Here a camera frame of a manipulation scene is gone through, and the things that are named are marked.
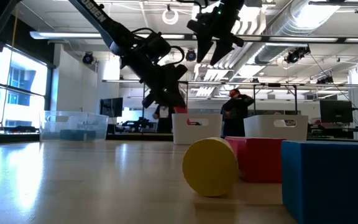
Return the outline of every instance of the black robotic arm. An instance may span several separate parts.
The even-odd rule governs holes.
[[[104,11],[103,5],[93,0],[69,0],[82,15],[99,31],[110,51],[120,56],[121,68],[130,67],[150,88],[142,104],[148,108],[154,101],[158,104],[184,108],[178,80],[187,72],[184,65],[169,63],[163,66],[157,62],[166,56],[173,47],[152,31],[147,38],[137,36],[122,24],[112,20]]]
[[[197,21],[190,20],[187,28],[191,29],[197,36],[198,52],[197,62],[200,63],[213,45],[212,38],[217,38],[216,49],[212,56],[211,65],[221,60],[225,55],[233,50],[232,45],[239,47],[244,45],[244,41],[231,33],[231,30],[239,20],[239,12],[245,0],[221,0],[212,12],[197,14]]]

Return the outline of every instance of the blue block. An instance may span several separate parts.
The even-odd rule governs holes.
[[[283,203],[299,224],[358,224],[358,143],[284,141]]]

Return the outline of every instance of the white plastic bin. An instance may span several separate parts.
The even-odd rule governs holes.
[[[108,119],[94,113],[44,111],[40,113],[40,140],[105,140]]]
[[[244,119],[247,138],[282,138],[306,140],[308,116],[302,115],[256,115]],[[295,121],[295,126],[285,126],[283,120]]]
[[[201,125],[189,125],[188,119]],[[221,137],[222,115],[220,114],[173,114],[173,143],[190,145],[211,137]]]

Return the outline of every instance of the person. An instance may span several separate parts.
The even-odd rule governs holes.
[[[223,135],[244,137],[244,121],[248,117],[248,106],[254,103],[250,96],[242,95],[238,89],[229,92],[230,100],[222,106]]]
[[[158,119],[157,132],[172,132],[172,114],[175,113],[173,108],[169,106],[159,105],[153,114],[154,119]]]

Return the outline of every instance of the window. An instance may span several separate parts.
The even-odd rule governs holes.
[[[14,93],[9,93],[7,95],[7,103],[10,103],[10,104],[17,104],[17,98],[18,96]]]
[[[0,84],[21,88],[39,95],[47,89],[48,67],[5,47],[0,53]]]
[[[0,53],[0,122],[5,127],[39,128],[47,74],[46,65],[25,55],[7,47]]]

